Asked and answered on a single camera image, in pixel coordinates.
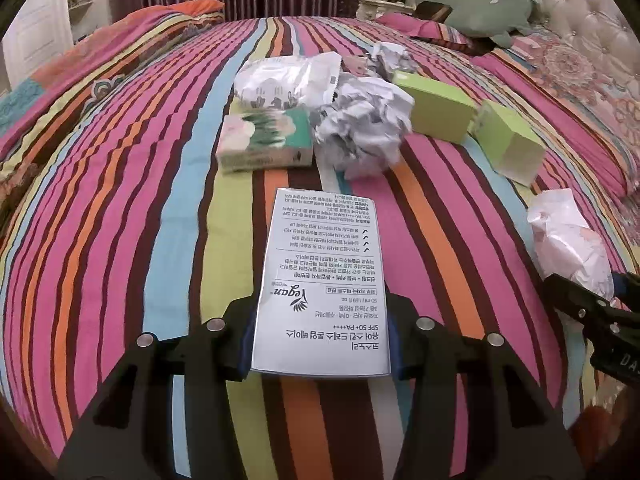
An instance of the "plush toy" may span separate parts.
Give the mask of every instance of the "plush toy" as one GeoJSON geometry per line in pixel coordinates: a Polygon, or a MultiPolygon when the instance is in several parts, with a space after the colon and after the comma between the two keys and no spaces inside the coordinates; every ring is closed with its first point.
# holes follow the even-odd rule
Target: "plush toy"
{"type": "Polygon", "coordinates": [[[529,17],[534,4],[542,0],[415,0],[437,2],[450,6],[453,11],[444,21],[470,38],[491,38],[503,48],[513,45],[510,32],[517,30],[524,36],[531,33],[529,17]]]}

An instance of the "soap box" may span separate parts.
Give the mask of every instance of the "soap box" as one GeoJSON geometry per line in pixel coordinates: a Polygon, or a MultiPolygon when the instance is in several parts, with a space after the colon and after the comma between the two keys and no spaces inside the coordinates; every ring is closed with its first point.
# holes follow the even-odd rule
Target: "soap box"
{"type": "Polygon", "coordinates": [[[484,101],[469,127],[495,171],[529,187],[542,165],[546,148],[515,110],[484,101]]]}
{"type": "Polygon", "coordinates": [[[253,110],[226,116],[216,159],[222,171],[311,166],[313,144],[306,111],[253,110]]]}
{"type": "Polygon", "coordinates": [[[396,72],[394,84],[415,100],[414,132],[460,144],[476,113],[476,104],[457,86],[417,74],[396,72]]]}

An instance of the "silver bolt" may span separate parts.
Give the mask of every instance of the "silver bolt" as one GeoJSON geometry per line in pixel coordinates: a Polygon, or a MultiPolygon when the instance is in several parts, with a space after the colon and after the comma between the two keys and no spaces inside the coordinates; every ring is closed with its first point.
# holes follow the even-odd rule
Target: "silver bolt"
{"type": "Polygon", "coordinates": [[[420,330],[433,330],[436,326],[436,322],[430,317],[422,316],[416,320],[415,325],[420,330]]]}
{"type": "Polygon", "coordinates": [[[138,345],[140,348],[144,348],[151,345],[153,341],[154,337],[151,334],[140,334],[138,336],[138,339],[136,339],[136,345],[138,345]]]}
{"type": "Polygon", "coordinates": [[[504,345],[504,338],[500,334],[497,334],[495,332],[489,334],[486,337],[486,340],[488,341],[488,343],[491,346],[502,346],[502,345],[504,345]]]}
{"type": "Polygon", "coordinates": [[[225,320],[221,317],[214,317],[207,321],[207,330],[210,332],[220,332],[225,327],[225,320]]]}

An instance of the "white leather headboard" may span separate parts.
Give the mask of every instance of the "white leather headboard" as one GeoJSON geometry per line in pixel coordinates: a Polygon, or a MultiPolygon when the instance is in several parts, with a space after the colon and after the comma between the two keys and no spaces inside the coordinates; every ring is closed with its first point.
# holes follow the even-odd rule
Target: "white leather headboard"
{"type": "Polygon", "coordinates": [[[542,0],[545,27],[640,98],[640,43],[613,0],[542,0]]]}

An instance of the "patterned blanket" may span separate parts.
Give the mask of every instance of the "patterned blanket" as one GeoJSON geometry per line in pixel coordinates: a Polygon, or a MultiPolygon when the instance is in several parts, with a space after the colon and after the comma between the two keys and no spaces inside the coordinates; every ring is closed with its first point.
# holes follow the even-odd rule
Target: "patterned blanket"
{"type": "MultiPolygon", "coordinates": [[[[561,103],[536,108],[468,57],[374,23],[268,18],[211,26],[211,14],[176,10],[145,19],[138,35],[110,43],[109,55],[98,52],[84,75],[65,72],[64,84],[59,76],[56,91],[0,139],[7,218],[0,388],[44,462],[60,455],[98,385],[141,332],[186,334],[259,286],[278,187],[375,200],[389,289],[453,331],[500,331],[562,405],[566,425],[576,419],[598,377],[588,366],[582,373],[582,335],[563,329],[540,300],[527,201],[541,189],[571,187],[612,267],[640,266],[609,194],[547,119],[561,103]],[[361,55],[377,41],[404,44],[421,74],[460,86],[476,102],[523,114],[548,146],[536,185],[514,186],[493,172],[471,138],[456,146],[418,135],[403,144],[401,162],[375,178],[347,182],[321,162],[218,172],[220,124],[237,109],[232,83],[246,60],[361,55]],[[166,48],[151,47],[158,42],[166,48]]],[[[228,390],[250,479],[392,477],[410,384],[250,374],[228,390]]],[[[458,392],[452,472],[464,468],[468,430],[462,381],[458,392]]],[[[183,395],[178,378],[174,453],[186,473],[183,395]]]]}

